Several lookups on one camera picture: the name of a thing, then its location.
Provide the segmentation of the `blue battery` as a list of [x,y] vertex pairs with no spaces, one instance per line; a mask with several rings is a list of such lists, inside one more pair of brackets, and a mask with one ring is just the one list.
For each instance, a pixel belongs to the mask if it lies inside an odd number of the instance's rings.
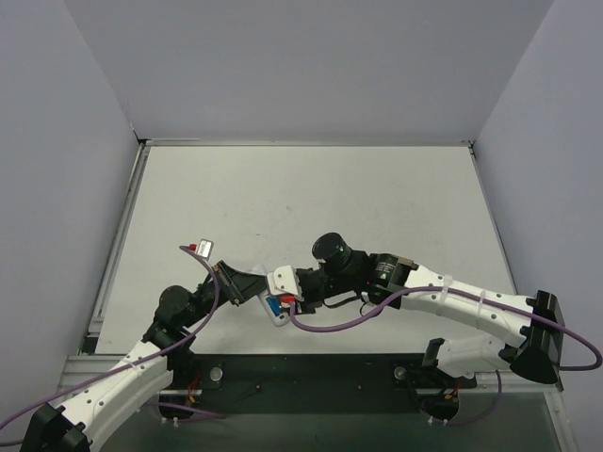
[[275,316],[278,316],[281,313],[281,305],[280,301],[275,297],[267,297],[266,298],[267,305]]

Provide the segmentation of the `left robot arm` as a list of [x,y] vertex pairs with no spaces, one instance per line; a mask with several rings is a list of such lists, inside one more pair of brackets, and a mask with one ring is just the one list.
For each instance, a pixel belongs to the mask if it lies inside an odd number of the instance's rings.
[[239,304],[265,293],[267,273],[239,272],[223,262],[196,291],[180,285],[159,297],[152,325],[123,358],[57,406],[46,402],[33,414],[22,451],[98,451],[158,391],[190,382],[195,335],[187,328],[208,320],[223,303]]

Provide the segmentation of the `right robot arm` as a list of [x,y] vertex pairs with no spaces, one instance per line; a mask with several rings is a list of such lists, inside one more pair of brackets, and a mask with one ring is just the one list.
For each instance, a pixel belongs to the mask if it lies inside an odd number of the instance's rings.
[[352,292],[373,305],[444,317],[481,331],[460,340],[437,337],[423,364],[451,378],[510,370],[542,384],[560,380],[563,323],[553,294],[505,295],[459,282],[390,253],[353,250],[338,233],[313,245],[318,268],[298,268],[301,314],[312,314],[326,299]]

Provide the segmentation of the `white remote control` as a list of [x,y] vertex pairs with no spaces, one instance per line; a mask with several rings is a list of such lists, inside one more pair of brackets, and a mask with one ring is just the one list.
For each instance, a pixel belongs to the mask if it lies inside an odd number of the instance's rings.
[[[265,277],[268,274],[262,264],[255,264],[251,269],[251,273],[262,277]],[[268,289],[263,290],[257,297],[275,327],[280,328],[290,321],[289,314],[281,309],[279,300],[274,297]]]

